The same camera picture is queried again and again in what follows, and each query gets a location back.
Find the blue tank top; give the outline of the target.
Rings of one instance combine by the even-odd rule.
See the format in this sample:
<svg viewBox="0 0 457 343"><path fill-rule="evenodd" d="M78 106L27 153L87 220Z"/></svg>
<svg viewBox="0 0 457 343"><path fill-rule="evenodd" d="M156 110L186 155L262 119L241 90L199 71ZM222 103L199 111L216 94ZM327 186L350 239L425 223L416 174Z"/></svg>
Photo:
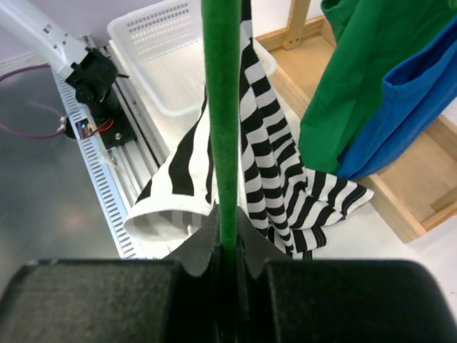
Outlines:
<svg viewBox="0 0 457 343"><path fill-rule="evenodd" d="M390 70L381 90L378 111L338 159L339 177L365 177L397 160L456 98L456 21Z"/></svg>

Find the black white striped tank top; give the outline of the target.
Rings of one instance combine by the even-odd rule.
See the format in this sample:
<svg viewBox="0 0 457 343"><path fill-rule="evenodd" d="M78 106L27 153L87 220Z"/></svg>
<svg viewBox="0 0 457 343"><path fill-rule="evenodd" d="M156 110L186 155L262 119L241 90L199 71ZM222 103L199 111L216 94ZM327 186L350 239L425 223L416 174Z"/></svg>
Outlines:
<svg viewBox="0 0 457 343"><path fill-rule="evenodd" d="M324 227L343 221L373 192L301 160L286 116L253 46L251 4L241 4L240 192L253 227L292 259L326 245ZM182 243L218 203L209 108L141 191L124 221L133 237Z"/></svg>

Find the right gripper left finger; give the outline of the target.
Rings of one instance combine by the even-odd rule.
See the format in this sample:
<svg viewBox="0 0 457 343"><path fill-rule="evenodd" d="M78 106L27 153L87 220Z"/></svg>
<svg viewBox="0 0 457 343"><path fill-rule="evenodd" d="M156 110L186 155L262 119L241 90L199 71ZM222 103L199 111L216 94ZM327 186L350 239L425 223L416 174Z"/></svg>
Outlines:
<svg viewBox="0 0 457 343"><path fill-rule="evenodd" d="M164 259L41 260L1 296L3 342L217 342L219 212Z"/></svg>

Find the green hanger with striped top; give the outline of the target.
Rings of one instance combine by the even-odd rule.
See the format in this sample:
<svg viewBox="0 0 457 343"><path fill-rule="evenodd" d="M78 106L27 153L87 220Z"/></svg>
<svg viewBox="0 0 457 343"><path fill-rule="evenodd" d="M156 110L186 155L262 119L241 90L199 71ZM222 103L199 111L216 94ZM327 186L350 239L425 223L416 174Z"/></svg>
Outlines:
<svg viewBox="0 0 457 343"><path fill-rule="evenodd" d="M219 191L222 342L236 340L240 1L202 1L211 147Z"/></svg>

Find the green tank top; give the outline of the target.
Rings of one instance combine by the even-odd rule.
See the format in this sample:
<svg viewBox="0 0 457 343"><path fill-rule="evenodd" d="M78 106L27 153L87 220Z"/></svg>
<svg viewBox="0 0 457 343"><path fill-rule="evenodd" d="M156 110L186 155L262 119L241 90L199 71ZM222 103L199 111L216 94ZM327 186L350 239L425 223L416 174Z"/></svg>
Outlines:
<svg viewBox="0 0 457 343"><path fill-rule="evenodd" d="M335 174L338 158L381 104L381 81L456 16L447 1L322 1L336 48L301 120L306 167Z"/></svg>

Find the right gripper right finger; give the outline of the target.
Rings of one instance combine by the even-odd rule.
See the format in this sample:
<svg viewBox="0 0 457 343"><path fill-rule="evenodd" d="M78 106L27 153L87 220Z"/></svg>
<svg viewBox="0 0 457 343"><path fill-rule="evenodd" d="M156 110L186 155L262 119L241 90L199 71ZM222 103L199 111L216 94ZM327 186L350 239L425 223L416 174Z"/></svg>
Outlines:
<svg viewBox="0 0 457 343"><path fill-rule="evenodd" d="M454 342L436 280L408 260L294 260L238 212L239 342Z"/></svg>

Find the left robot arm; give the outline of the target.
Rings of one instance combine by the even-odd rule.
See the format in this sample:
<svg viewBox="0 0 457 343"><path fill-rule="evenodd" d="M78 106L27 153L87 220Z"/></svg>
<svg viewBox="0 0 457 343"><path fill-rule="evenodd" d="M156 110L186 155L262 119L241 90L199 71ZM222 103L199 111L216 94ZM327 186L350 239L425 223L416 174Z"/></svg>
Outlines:
<svg viewBox="0 0 457 343"><path fill-rule="evenodd" d="M111 92L119 72L100 51L74 38L28 1L2 1L1 25L33 47L72 86L97 122L115 119L121 105Z"/></svg>

